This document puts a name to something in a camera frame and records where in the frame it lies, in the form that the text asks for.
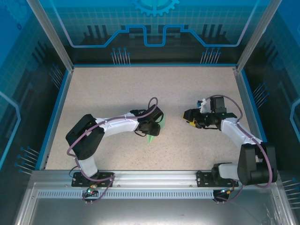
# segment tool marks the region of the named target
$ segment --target glass panel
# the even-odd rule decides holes
[[[0,1],[0,20],[0,211],[12,224],[66,68],[26,1]]]
[[[283,181],[300,176],[299,11],[299,1],[281,2],[245,66],[257,116],[266,139],[275,144],[277,167]],[[294,188],[297,192],[294,180],[287,183],[291,184],[287,189]],[[290,203],[298,207],[295,203],[299,203],[299,195],[292,196],[295,199]]]
[[[269,0],[42,0],[75,64],[237,63]]]

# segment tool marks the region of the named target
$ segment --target green object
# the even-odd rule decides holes
[[[164,114],[164,117],[163,119],[158,123],[160,125],[160,130],[165,126],[165,114]],[[150,144],[153,140],[154,136],[152,135],[147,135],[147,141],[148,141],[148,144]]]

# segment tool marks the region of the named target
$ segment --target enclosure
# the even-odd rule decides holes
[[[0,1],[1,224],[298,224],[299,10],[297,0]],[[240,149],[182,118],[216,94],[275,146],[278,170],[269,188],[219,204],[227,186],[199,187],[198,171],[237,163]],[[115,178],[85,205],[67,133],[86,114],[124,115],[152,97],[159,135],[104,138],[94,159]]]

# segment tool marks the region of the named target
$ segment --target perforated metal strip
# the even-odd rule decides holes
[[[98,198],[104,190],[90,199]],[[38,198],[82,198],[83,190],[40,190]],[[108,190],[104,199],[213,199],[213,190]]]

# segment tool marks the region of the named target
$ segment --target beige tabletop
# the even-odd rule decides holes
[[[240,150],[229,137],[194,128],[182,119],[185,110],[197,107],[197,100],[214,94],[227,95],[242,106],[232,68],[76,68],[46,169],[75,166],[66,155],[65,137],[83,115],[105,118],[145,109],[153,96],[166,116],[159,136],[150,144],[134,132],[103,139],[95,153],[100,170],[205,170],[214,163],[237,162]],[[225,100],[225,106],[227,112],[240,115],[230,101]],[[241,122],[248,129],[246,116]]]

